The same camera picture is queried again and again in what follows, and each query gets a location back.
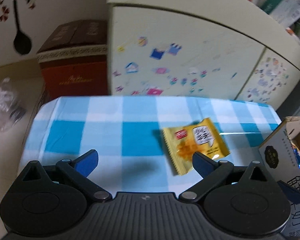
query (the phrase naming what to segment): black spoon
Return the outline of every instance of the black spoon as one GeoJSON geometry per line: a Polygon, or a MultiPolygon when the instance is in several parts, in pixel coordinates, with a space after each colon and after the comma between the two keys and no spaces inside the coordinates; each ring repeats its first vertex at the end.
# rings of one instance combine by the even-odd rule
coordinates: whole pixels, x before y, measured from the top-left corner
{"type": "Polygon", "coordinates": [[[21,55],[26,55],[31,51],[32,42],[31,39],[20,30],[17,0],[13,0],[13,9],[14,9],[14,19],[16,21],[16,27],[17,27],[17,34],[16,37],[14,38],[13,46],[16,52],[18,52],[21,55]]]}

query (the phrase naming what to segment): checkered tablecloth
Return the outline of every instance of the checkered tablecloth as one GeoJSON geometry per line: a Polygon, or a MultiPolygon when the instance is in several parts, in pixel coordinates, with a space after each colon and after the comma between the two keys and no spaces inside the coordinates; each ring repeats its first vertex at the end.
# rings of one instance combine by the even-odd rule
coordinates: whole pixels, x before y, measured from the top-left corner
{"type": "Polygon", "coordinates": [[[61,97],[44,105],[34,119],[19,172],[30,160],[42,165],[99,153],[89,179],[118,191],[179,193],[198,182],[193,170],[176,175],[161,136],[163,127],[198,123],[210,117],[231,154],[247,166],[261,160],[258,145],[281,122],[271,106],[193,97],[61,97]]]}

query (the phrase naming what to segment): red box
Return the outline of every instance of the red box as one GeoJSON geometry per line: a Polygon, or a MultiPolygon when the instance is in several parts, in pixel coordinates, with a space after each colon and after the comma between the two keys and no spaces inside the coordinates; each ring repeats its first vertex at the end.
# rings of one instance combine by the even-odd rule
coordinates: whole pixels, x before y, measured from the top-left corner
{"type": "Polygon", "coordinates": [[[60,25],[43,44],[37,59],[46,90],[60,96],[108,95],[105,21],[60,25]]]}

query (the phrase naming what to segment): baseboard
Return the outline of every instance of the baseboard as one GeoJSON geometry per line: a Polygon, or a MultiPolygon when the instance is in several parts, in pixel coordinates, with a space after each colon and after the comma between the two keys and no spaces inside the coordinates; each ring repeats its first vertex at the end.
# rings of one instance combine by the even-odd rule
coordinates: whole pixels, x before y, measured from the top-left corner
{"type": "Polygon", "coordinates": [[[13,81],[41,77],[37,59],[33,58],[0,66],[0,80],[6,77],[13,81]]]}

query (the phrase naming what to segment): cabinet top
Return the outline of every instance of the cabinet top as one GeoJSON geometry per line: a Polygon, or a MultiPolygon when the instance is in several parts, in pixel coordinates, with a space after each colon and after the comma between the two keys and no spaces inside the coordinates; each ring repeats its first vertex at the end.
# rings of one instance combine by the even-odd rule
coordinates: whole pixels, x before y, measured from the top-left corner
{"type": "Polygon", "coordinates": [[[248,0],[107,0],[188,14],[234,29],[264,44],[300,70],[300,45],[279,23],[248,0]]]}

